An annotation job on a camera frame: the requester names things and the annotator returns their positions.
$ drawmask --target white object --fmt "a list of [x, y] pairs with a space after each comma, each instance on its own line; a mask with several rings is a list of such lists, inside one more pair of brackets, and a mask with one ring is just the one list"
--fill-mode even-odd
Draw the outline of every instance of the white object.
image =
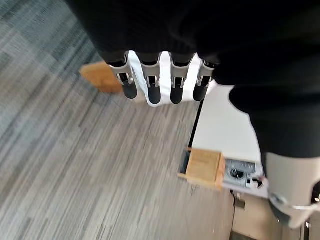
[[[136, 84], [139, 86], [139, 88], [143, 91], [144, 97], [151, 107], [158, 107], [165, 104], [172, 104], [170, 100], [170, 94], [171, 94], [171, 61], [170, 56], [168, 52], [163, 52], [160, 57], [160, 91], [161, 91], [161, 101], [158, 104], [152, 104], [149, 101], [148, 97], [148, 87], [147, 83], [144, 79], [144, 74], [141, 68], [141, 64], [139, 61], [139, 58], [137, 57], [136, 53], [134, 51], [129, 52], [129, 60], [130, 64], [135, 72], [137, 82]], [[183, 97], [182, 102], [186, 101], [194, 101], [193, 93], [198, 77], [198, 71], [199, 71], [199, 65], [200, 65], [201, 59], [196, 54], [190, 64], [189, 71], [187, 74], [186, 81], [184, 83], [183, 87]], [[215, 82], [211, 82], [207, 94], [211, 92], [211, 90], [216, 86], [217, 84]], [[141, 96], [138, 96], [138, 102], [141, 101]]]
[[[256, 133], [249, 116], [236, 109], [229, 101], [232, 86], [216, 86], [204, 99], [192, 147], [220, 151], [226, 159], [254, 162], [256, 176], [263, 174]], [[224, 183], [224, 188], [236, 192], [268, 197], [268, 181], [251, 188]]]

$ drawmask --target white table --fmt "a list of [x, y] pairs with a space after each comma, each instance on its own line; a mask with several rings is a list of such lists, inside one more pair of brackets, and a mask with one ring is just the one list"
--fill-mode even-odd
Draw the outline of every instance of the white table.
[[[257, 175], [263, 174], [256, 133], [249, 116], [229, 101], [230, 86], [216, 86], [205, 97], [194, 133], [193, 148], [220, 151], [226, 159], [255, 162]], [[228, 183], [224, 188], [267, 198], [267, 181], [261, 188], [245, 188]]]

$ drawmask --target floor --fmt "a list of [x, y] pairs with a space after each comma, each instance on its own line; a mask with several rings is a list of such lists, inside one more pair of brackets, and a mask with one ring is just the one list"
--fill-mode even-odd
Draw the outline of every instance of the floor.
[[1, 239], [229, 239], [230, 193], [177, 178], [198, 103], [99, 93], [99, 60], [62, 1], [1, 1]]

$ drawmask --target metal clamp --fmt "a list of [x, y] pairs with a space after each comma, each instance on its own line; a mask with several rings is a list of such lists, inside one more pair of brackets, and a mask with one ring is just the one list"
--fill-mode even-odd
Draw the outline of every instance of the metal clamp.
[[205, 86], [207, 88], [209, 86], [209, 83], [211, 83], [214, 80], [213, 77], [212, 77], [212, 74], [213, 74], [215, 69], [216, 69], [215, 65], [213, 65], [213, 67], [209, 67], [209, 64], [205, 60], [202, 60], [201, 63], [200, 63], [200, 66], [199, 66], [196, 85], [201, 87], [204, 78], [207, 77], [207, 78], [209, 78], [208, 79], [208, 83]]
[[125, 82], [127, 82], [128, 84], [132, 84], [134, 82], [133, 69], [130, 65], [128, 55], [125, 55], [124, 57], [125, 64], [123, 66], [116, 67], [109, 65], [113, 75], [117, 78], [121, 85], [124, 85]]
[[[148, 88], [151, 88], [151, 85], [155, 85], [155, 87], [159, 87], [160, 85], [160, 57], [158, 58], [158, 62], [155, 65], [145, 65], [141, 62], [141, 67], [143, 71], [143, 76], [146, 81], [146, 85]], [[154, 77], [154, 83], [150, 83], [150, 77]]]
[[173, 89], [176, 88], [176, 80], [177, 78], [181, 78], [180, 89], [184, 88], [185, 81], [187, 80], [188, 70], [191, 61], [187, 66], [176, 66], [174, 65], [173, 59], [171, 57], [171, 87]]

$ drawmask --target black sleeve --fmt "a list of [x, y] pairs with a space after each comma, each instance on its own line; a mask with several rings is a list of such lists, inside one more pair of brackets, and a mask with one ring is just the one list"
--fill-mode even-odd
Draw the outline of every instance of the black sleeve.
[[291, 23], [304, 25], [291, 25], [287, 37], [219, 55], [214, 77], [235, 86], [229, 99], [249, 114], [261, 153], [320, 156], [320, 8], [315, 10], [316, 20], [296, 16]]

